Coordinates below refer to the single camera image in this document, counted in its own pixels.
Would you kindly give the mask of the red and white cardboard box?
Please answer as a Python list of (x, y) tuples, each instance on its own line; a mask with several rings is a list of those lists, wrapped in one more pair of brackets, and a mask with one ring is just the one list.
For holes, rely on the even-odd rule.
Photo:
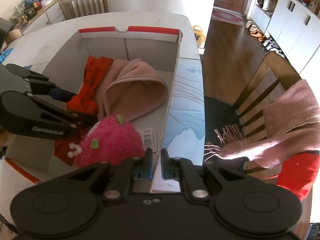
[(43, 73), (60, 88), (79, 92), (91, 58), (113, 63), (94, 92), (96, 117), (121, 115), (140, 133), (157, 160), (168, 119), (170, 96), (179, 62), (180, 29), (130, 26), (84, 28), (54, 54)]

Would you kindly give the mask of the wooden box on table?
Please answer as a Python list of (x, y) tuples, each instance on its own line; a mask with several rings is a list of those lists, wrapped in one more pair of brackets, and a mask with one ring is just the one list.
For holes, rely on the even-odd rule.
[(23, 32), (21, 31), (21, 29), (17, 28), (14, 29), (10, 32), (8, 32), (7, 38), (5, 39), (6, 44), (10, 44), (11, 42), (19, 39), (20, 37), (23, 36)]

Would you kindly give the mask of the white handbag on shelf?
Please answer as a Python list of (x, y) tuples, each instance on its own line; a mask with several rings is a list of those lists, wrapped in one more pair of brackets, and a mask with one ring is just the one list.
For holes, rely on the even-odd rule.
[(262, 10), (264, 11), (274, 11), (276, 3), (274, 0), (263, 0)]

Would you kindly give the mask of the yellow bag on floor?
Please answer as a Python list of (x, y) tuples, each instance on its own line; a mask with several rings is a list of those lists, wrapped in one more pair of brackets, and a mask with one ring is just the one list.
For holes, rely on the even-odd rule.
[(196, 44), (200, 48), (200, 46), (202, 46), (205, 43), (207, 37), (200, 26), (194, 25), (192, 29), (196, 39)]

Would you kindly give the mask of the pink fuzzy strawberry plush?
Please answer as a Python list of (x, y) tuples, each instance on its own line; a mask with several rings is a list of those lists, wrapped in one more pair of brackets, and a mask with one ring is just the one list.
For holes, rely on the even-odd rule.
[(104, 161), (118, 165), (125, 159), (144, 155), (140, 134), (119, 114), (97, 122), (78, 144), (69, 144), (67, 153), (78, 168)]

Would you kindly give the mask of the pink fringed scarf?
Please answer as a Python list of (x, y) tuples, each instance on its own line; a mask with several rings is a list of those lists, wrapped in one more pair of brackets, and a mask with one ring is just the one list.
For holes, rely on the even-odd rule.
[(263, 107), (263, 118), (266, 139), (249, 143), (236, 125), (228, 125), (216, 133), (221, 146), (205, 146), (204, 159), (246, 157), (263, 168), (274, 168), (294, 155), (319, 150), (319, 105), (306, 80)]

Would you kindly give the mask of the red garment on chair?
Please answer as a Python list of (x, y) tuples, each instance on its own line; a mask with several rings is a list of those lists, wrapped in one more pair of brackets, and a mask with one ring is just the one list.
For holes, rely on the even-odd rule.
[(292, 192), (302, 202), (310, 193), (319, 172), (319, 155), (297, 154), (283, 162), (277, 186)]

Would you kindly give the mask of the red orange cloth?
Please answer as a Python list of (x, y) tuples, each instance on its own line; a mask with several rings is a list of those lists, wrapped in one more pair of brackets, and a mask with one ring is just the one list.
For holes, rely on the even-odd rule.
[[(93, 56), (88, 57), (84, 70), (84, 81), (82, 87), (80, 92), (67, 102), (68, 110), (96, 116), (99, 107), (95, 101), (95, 90), (104, 79), (113, 62), (114, 60), (108, 57), (102, 56), (98, 59)], [(85, 137), (92, 127), (92, 125), (89, 125), (87, 127), (80, 128), (75, 134), (71, 135), (71, 137), (63, 140), (57, 140), (54, 144), (54, 156), (59, 158), (65, 164), (72, 166), (74, 164), (74, 158), (70, 158), (68, 156), (68, 152), (71, 151), (69, 144), (71, 142), (79, 144), (81, 139)]]

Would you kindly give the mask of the wooden chair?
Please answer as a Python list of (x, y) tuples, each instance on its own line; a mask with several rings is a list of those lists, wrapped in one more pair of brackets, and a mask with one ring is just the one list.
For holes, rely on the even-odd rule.
[[(216, 133), (228, 125), (236, 125), (240, 134), (254, 143), (267, 138), (263, 107), (284, 94), (292, 85), (302, 80), (296, 70), (283, 57), (269, 52), (263, 58), (256, 72), (234, 103), (215, 98), (205, 98), (206, 143), (221, 146)], [(209, 160), (218, 163), (242, 166), (246, 157), (232, 160), (213, 156)]]
[(60, 0), (59, 3), (66, 20), (109, 12), (107, 0)]

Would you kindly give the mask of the red patterned rug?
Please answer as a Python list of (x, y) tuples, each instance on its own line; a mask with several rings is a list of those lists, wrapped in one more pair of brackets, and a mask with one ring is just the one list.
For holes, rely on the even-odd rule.
[(245, 26), (245, 20), (242, 14), (222, 8), (213, 7), (212, 20), (226, 22), (241, 27)]

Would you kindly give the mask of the white sideboard with wooden top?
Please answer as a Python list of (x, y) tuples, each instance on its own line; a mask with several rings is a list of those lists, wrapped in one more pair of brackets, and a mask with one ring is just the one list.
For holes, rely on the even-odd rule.
[(42, 7), (42, 9), (37, 11), (36, 16), (28, 21), (28, 24), (25, 27), (19, 28), (23, 32), (23, 35), (27, 35), (42, 28), (64, 21), (65, 17), (59, 1), (60, 0), (53, 0), (52, 3)]

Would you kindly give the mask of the wooden chair at right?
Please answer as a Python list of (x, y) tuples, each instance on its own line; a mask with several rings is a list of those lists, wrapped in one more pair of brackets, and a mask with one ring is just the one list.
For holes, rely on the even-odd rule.
[[(283, 57), (269, 52), (263, 58), (256, 72), (234, 103), (215, 98), (205, 98), (206, 143), (221, 146), (216, 133), (228, 125), (236, 125), (240, 134), (254, 143), (267, 138), (263, 107), (284, 94), (292, 85), (302, 80), (296, 70)], [(246, 157), (232, 160), (213, 156), (209, 160), (218, 163), (242, 166)]]

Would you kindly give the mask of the wooden chair at far side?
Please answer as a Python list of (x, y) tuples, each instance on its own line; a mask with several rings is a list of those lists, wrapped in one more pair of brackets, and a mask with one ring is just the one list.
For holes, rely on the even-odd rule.
[(59, 3), (66, 20), (109, 12), (107, 0), (60, 0)]

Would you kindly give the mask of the white tall cabinet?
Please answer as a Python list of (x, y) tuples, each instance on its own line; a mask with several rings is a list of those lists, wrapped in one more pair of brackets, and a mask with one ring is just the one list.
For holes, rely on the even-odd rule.
[(266, 31), (298, 73), (319, 48), (319, 18), (298, 0), (278, 0)]

